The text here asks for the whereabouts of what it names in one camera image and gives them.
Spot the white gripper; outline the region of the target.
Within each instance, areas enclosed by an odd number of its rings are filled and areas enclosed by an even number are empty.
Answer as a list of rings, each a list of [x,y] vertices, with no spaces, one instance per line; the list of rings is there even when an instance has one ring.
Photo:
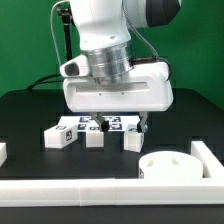
[[[63,91],[69,109],[93,112],[91,118],[101,132],[108,132],[110,125],[100,112],[140,112],[137,131],[146,133],[147,112],[165,111],[173,102],[168,77],[165,62],[139,64],[113,84],[97,84],[89,76],[66,78]]]

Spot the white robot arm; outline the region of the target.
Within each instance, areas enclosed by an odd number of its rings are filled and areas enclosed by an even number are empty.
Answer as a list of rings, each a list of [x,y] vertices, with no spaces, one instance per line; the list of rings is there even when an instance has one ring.
[[[133,55],[131,35],[141,27],[169,24],[182,0],[69,0],[81,55],[60,66],[68,108],[88,112],[102,132],[104,112],[137,112],[137,131],[147,131],[151,111],[173,101],[169,62],[157,53]]]

